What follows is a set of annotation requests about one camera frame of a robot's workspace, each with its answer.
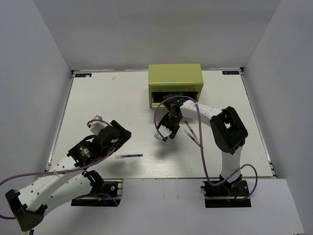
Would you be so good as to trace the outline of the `red pen refill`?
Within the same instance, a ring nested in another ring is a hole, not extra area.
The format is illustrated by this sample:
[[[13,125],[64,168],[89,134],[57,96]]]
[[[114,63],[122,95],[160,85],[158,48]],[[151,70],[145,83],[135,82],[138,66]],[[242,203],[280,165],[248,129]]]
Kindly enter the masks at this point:
[[[195,139],[195,142],[197,142],[198,144],[200,144],[200,140],[198,139],[198,136],[196,135],[196,133],[194,132],[194,130],[192,129],[192,127],[189,125],[188,121],[185,121],[185,124],[187,125],[188,129],[190,130],[192,136]]]

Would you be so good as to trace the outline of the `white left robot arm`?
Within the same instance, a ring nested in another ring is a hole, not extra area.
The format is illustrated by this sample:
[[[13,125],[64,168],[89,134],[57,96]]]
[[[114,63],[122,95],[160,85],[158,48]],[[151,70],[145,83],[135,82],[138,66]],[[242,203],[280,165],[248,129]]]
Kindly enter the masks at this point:
[[[39,225],[55,208],[76,198],[111,197],[103,177],[90,168],[122,147],[132,136],[116,120],[87,123],[91,135],[80,140],[50,171],[37,173],[30,185],[9,190],[5,198],[22,232]]]

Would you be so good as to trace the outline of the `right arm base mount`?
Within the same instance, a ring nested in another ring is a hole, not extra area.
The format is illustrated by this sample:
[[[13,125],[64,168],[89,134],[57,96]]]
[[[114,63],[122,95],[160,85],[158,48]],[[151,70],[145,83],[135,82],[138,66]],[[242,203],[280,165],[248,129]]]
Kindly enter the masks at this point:
[[[246,198],[249,189],[246,180],[242,180],[233,189],[228,190],[224,185],[213,187],[203,181],[201,190],[204,193],[206,208],[250,208],[251,201]]]

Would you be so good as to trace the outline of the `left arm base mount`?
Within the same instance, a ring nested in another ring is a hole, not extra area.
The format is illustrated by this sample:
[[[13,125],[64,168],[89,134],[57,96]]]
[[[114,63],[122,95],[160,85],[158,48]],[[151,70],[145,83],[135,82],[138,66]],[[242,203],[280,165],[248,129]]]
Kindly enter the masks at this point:
[[[101,186],[92,187],[85,197],[72,199],[71,206],[117,207],[122,199],[123,180],[104,180]]]

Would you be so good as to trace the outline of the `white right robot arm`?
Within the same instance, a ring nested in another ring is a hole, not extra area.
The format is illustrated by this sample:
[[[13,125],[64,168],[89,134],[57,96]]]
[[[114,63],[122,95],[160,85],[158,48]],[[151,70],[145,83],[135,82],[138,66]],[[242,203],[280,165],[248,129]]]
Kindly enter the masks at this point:
[[[164,97],[161,104],[168,110],[159,124],[155,124],[155,138],[166,141],[173,139],[179,130],[182,119],[194,119],[199,122],[199,138],[202,163],[204,159],[204,144],[201,125],[211,128],[216,146],[222,153],[222,169],[220,181],[210,183],[211,186],[221,185],[221,190],[226,195],[233,195],[239,188],[242,180],[240,169],[241,152],[246,138],[247,129],[238,116],[236,110],[230,106],[225,109],[212,108],[199,104],[194,99],[177,94],[169,94]]]

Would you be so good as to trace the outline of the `green metal drawer toolbox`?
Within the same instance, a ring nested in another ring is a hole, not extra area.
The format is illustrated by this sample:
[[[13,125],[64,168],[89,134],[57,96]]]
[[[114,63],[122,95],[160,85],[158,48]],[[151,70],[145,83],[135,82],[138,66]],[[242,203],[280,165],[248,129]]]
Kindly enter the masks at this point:
[[[182,93],[198,101],[203,85],[200,64],[150,64],[149,107],[156,107],[169,93]]]

